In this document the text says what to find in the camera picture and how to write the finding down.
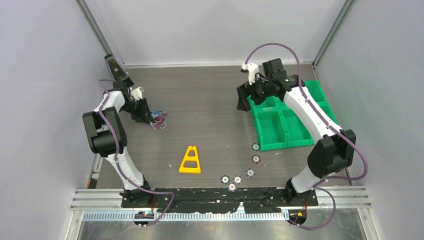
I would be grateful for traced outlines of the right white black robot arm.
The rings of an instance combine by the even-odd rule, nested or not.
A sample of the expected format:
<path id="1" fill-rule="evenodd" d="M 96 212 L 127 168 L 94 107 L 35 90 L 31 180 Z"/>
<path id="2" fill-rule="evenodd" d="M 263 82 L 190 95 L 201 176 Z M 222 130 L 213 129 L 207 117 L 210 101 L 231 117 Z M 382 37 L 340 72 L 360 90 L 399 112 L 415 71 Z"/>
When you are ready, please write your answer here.
<path id="1" fill-rule="evenodd" d="M 314 141 L 307 157 L 306 167 L 286 182 L 284 198 L 291 205 L 299 205 L 317 185 L 353 163 L 355 133 L 343 130 L 319 106 L 311 96 L 300 74 L 288 75 L 281 59 L 262 64 L 260 73 L 255 63 L 243 63 L 241 72 L 248 80 L 237 87 L 237 109 L 251 110 L 249 100 L 256 105 L 269 97 L 277 97 L 285 103 L 304 124 Z"/>

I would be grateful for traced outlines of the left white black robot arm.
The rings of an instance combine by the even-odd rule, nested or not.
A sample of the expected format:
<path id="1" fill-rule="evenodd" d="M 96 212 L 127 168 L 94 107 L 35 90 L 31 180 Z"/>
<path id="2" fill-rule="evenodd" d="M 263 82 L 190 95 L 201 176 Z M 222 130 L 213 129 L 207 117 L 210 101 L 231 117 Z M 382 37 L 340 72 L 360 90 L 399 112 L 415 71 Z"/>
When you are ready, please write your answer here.
<path id="1" fill-rule="evenodd" d="M 115 80 L 111 89 L 105 89 L 101 103 L 82 115 L 91 151 L 107 160 L 123 182 L 120 193 L 123 200 L 148 207 L 154 199 L 153 191 L 144 175 L 132 161 L 127 145 L 128 139 L 119 113 L 130 114 L 137 123 L 153 123 L 147 100 L 139 88 L 131 82 Z"/>

